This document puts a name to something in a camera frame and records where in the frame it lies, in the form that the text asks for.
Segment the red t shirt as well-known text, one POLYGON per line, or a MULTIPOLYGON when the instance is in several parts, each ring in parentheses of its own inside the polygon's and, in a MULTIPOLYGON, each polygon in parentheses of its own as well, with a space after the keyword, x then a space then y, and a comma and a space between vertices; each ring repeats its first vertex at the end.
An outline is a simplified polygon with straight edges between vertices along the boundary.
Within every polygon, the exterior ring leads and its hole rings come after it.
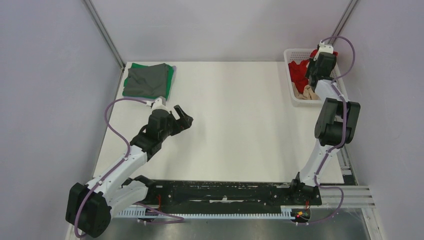
MULTIPOLYGON (((300 93, 303 92, 304 87, 306 85, 310 85, 312 90, 315 92, 315 89, 318 85, 318 82, 317 83, 309 83, 309 80, 305 77, 306 72, 307 72, 307 68, 308 68, 308 65, 309 65, 309 58, 317 55, 317 51, 318 51, 318 49, 314 49, 313 51, 311 51, 309 53, 309 56, 308 56, 307 59, 303 59, 299 63, 292 60, 287 64, 289 74, 290 74, 291 85, 295 84, 297 90, 300 93)), ((336 55, 336 58, 337 58, 338 52, 334 51, 333 54, 336 55)))

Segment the beige t shirt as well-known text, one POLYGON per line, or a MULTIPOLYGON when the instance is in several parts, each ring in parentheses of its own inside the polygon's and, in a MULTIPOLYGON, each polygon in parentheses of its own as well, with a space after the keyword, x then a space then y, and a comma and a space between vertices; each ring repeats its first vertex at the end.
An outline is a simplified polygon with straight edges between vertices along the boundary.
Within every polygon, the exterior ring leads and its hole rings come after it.
POLYGON ((299 92, 296 88, 296 85, 293 83, 293 93, 296 99, 298 100, 312 100, 312 101, 319 101, 319 96, 312 90, 311 86, 307 84, 303 92, 299 92))

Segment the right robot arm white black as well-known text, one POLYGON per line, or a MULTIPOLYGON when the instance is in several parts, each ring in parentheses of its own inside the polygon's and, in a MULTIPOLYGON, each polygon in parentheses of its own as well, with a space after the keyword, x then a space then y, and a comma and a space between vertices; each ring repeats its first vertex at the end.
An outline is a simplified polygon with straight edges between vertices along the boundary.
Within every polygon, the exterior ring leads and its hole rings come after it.
POLYGON ((306 77, 323 105, 314 127, 315 146, 290 183, 288 196, 295 204, 317 197, 321 175, 330 158, 354 138, 361 106, 349 101, 331 77, 336 60, 336 55, 328 52, 317 52, 309 59, 306 77))

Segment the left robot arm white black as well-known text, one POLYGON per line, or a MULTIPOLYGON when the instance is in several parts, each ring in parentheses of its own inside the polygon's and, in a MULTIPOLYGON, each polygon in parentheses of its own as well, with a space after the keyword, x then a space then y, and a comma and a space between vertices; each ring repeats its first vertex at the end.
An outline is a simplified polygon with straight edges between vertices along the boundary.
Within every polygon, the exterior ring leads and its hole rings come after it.
POLYGON ((147 124, 131 141, 125 141, 126 151, 113 165, 87 183, 71 187, 65 220, 74 226, 76 237, 97 238, 118 213, 137 202, 151 204, 156 200, 154 187, 139 180, 125 181, 162 148, 167 137, 192 126, 194 119, 179 105, 173 111, 178 118, 164 106, 152 108, 147 124))

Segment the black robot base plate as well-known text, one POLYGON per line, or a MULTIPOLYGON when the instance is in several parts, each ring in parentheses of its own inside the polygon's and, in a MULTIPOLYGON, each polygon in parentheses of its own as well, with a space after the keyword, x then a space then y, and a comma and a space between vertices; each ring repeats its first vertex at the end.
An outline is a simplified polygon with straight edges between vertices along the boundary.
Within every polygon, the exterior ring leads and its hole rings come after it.
POLYGON ((307 192, 287 182, 152 180, 128 178, 147 185, 141 202, 168 214, 278 214, 282 206, 320 206, 318 187, 307 192))

